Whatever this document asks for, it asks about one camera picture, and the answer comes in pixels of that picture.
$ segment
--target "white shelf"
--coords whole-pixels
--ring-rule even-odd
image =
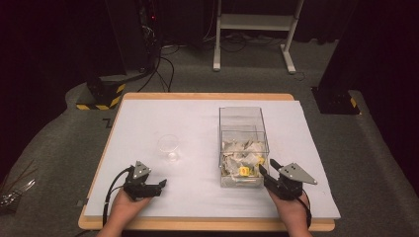
[[[293,16],[222,14],[221,29],[289,31]]]

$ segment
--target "human hand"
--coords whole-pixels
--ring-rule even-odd
[[[134,201],[124,189],[120,189],[112,203],[109,220],[97,236],[121,236],[124,228],[148,205],[151,199],[152,197],[146,197]]]
[[[312,236],[308,231],[305,208],[298,200],[283,200],[268,190],[268,194],[277,207],[280,219],[284,222],[291,237]],[[299,197],[305,205],[308,205],[308,197],[305,193]]]

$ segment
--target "dark background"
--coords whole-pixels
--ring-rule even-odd
[[[86,82],[75,48],[89,55],[98,74],[112,69],[98,61],[114,66],[121,64],[105,1],[84,2],[0,3],[0,70],[4,99],[1,180],[31,139],[65,110],[65,93]],[[287,14],[293,11],[293,6],[291,0],[223,1],[226,13]],[[355,20],[342,35],[356,6],[357,1],[306,0],[294,39],[318,39],[319,43],[341,39],[355,46],[357,54],[351,54],[349,47],[341,52],[352,55],[360,65],[351,68],[354,78],[348,90],[362,92],[394,158],[419,193],[416,175],[419,101],[415,73],[419,65],[416,43],[419,34],[414,25],[418,21],[413,13],[413,1],[360,1]],[[162,1],[161,11],[165,13],[166,37],[201,46],[201,38],[210,26],[212,1]],[[212,23],[210,36],[214,27]],[[88,46],[80,47],[77,43],[80,35],[92,44],[83,40]],[[334,55],[328,70],[345,66],[346,61],[337,58],[342,57]],[[113,70],[121,73],[122,68]],[[340,77],[344,75],[337,73],[336,80]]]

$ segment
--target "gray carpet floor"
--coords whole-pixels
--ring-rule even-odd
[[[331,232],[314,236],[419,236],[419,200],[391,156],[361,92],[350,91],[361,115],[322,115],[310,92],[317,86],[336,43],[294,42],[297,74],[290,75],[277,44],[240,47],[224,42],[221,70],[212,71],[212,50],[176,46],[163,49],[175,67],[172,92],[290,93],[301,102],[332,194],[342,218]],[[168,81],[170,65],[162,60],[161,76]],[[147,78],[126,84],[136,92]],[[67,110],[46,125],[23,151],[9,181],[30,165],[35,170],[19,182],[36,184],[24,193],[15,214],[0,216],[0,236],[75,236],[81,202],[90,189],[110,134],[104,119],[114,120],[118,108],[79,111],[75,103],[85,85],[66,95]],[[163,92],[155,75],[142,92]],[[94,236],[88,232],[83,236]],[[277,236],[278,233],[161,233],[138,236]]]

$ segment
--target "table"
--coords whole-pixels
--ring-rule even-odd
[[[124,146],[127,145],[129,146],[129,142],[127,144],[125,143],[118,143],[116,141],[116,139],[118,137],[121,137],[121,135],[125,136],[124,134],[119,134],[119,130],[121,130],[121,128],[124,126],[123,123],[126,122],[124,118],[126,118],[126,109],[129,108],[129,106],[132,106],[133,102],[141,102],[139,103],[139,105],[142,106],[146,106],[147,104],[149,105],[149,103],[164,103],[164,102],[170,102],[170,103],[187,103],[188,105],[190,105],[190,103],[194,104],[194,105],[199,105],[202,103],[207,103],[209,105],[209,103],[213,104],[213,103],[219,103],[219,102],[224,102],[224,103],[236,103],[236,104],[242,104],[242,103],[246,103],[246,104],[251,104],[253,103],[258,103],[258,102],[263,102],[263,103],[276,103],[276,102],[281,102],[281,101],[287,101],[287,102],[292,102],[293,101],[293,96],[289,95],[289,94],[231,94],[231,93],[127,93],[124,95],[122,104],[119,108],[119,112],[117,114],[117,118],[114,122],[110,137],[108,139],[107,145],[105,147],[104,150],[104,154],[101,158],[101,161],[99,163],[98,166],[98,170],[96,172],[95,178],[93,180],[91,189],[89,191],[88,194],[88,199],[89,202],[88,204],[91,205],[95,205],[97,204],[99,207],[103,206],[103,201],[102,204],[100,203],[93,203],[92,199],[94,199],[94,195],[95,195],[95,190],[96,193],[99,191],[104,191],[106,192],[107,189],[109,188],[110,182],[105,182],[105,185],[103,188],[100,188],[101,186],[101,182],[99,182],[100,179],[104,179],[104,175],[103,173],[108,173],[108,171],[104,171],[104,167],[109,167],[109,166],[115,166],[115,165],[110,165],[110,159],[108,159],[110,156],[112,157],[112,153],[115,153],[116,150],[115,148],[118,146]],[[128,165],[133,165],[133,161],[131,164],[122,164],[122,167],[127,167]],[[155,181],[159,181],[161,180],[161,174],[159,173],[159,169],[161,167],[156,167],[156,166],[149,166],[150,168],[153,169],[153,172],[155,173],[151,173],[150,178],[153,177],[153,175],[155,176],[155,180],[150,180],[150,178],[147,180],[147,184],[148,181],[154,182],[151,184],[155,184]],[[116,169],[115,172],[116,174],[121,171],[122,169],[120,168],[113,168]],[[109,174],[108,176],[109,179],[113,179],[115,177],[116,174]],[[168,213],[166,216],[152,216],[153,215],[153,211],[159,213],[159,208],[160,208],[160,204],[157,205],[157,203],[159,201],[162,201],[162,205],[164,205],[164,199],[167,198],[168,196],[171,195],[175,195],[173,194],[173,186],[175,186],[176,183],[176,177],[167,177],[168,179],[168,185],[166,186],[166,188],[163,189],[163,193],[162,195],[166,195],[166,197],[156,197],[153,202],[153,207],[145,210],[143,212],[143,214],[145,216],[139,216],[137,217],[128,227],[127,229],[135,229],[135,230],[205,230],[205,231],[285,231],[285,225],[279,220],[279,218],[277,216],[275,216],[275,214],[271,213],[271,216],[269,217],[250,217],[250,216],[246,216],[246,217],[224,217],[224,213],[222,213],[220,216],[217,216],[217,214],[212,213],[210,217],[208,216],[188,216],[189,213],[177,213],[175,215],[180,215],[180,216],[173,216],[170,213]],[[327,186],[328,189],[328,185],[327,185],[327,180],[321,181],[321,183],[325,184]],[[316,191],[311,191],[310,187],[304,187],[307,192],[309,193],[309,195],[311,196],[311,194],[314,194],[313,197],[311,197],[311,202],[312,202],[312,211],[313,211],[313,220],[312,220],[312,225],[310,227],[311,231],[330,231],[334,228],[335,223],[334,223],[334,219],[339,218],[339,212],[337,211],[337,207],[334,204],[333,199],[331,198],[330,195],[330,191],[328,191],[327,189],[322,190],[321,193],[329,193],[327,194],[327,197],[325,197],[324,201],[325,202],[330,202],[332,208],[332,214],[327,213],[326,216],[330,216],[330,217],[322,217],[322,218],[316,218],[316,213],[318,213],[319,211],[316,211],[314,208],[314,205],[316,203],[317,200],[319,200],[319,198],[314,198],[314,196],[317,196],[318,193]],[[235,191],[232,190],[222,190],[223,192],[229,192],[230,194],[233,194]],[[267,196],[264,192],[259,192],[262,194],[262,196]],[[263,197],[263,200],[261,200],[261,203],[263,201],[264,204],[266,205],[266,203],[269,202],[268,199],[266,199],[265,197]],[[92,210],[90,210],[90,214],[88,213],[88,206],[84,205],[83,206],[83,210],[82,213],[80,215],[79,218],[79,226],[82,229],[101,229],[102,228],[102,213],[97,213],[97,214],[91,214]]]
[[[248,15],[248,14],[222,14],[221,0],[218,0],[216,36],[213,54],[213,70],[221,69],[221,50],[220,37],[221,29],[235,30],[262,30],[262,31],[282,31],[288,32],[287,41],[281,44],[281,53],[287,65],[290,74],[295,74],[293,60],[290,55],[290,46],[293,41],[293,34],[298,23],[299,14],[304,0],[297,0],[296,8],[292,16],[272,16],[272,15]]]

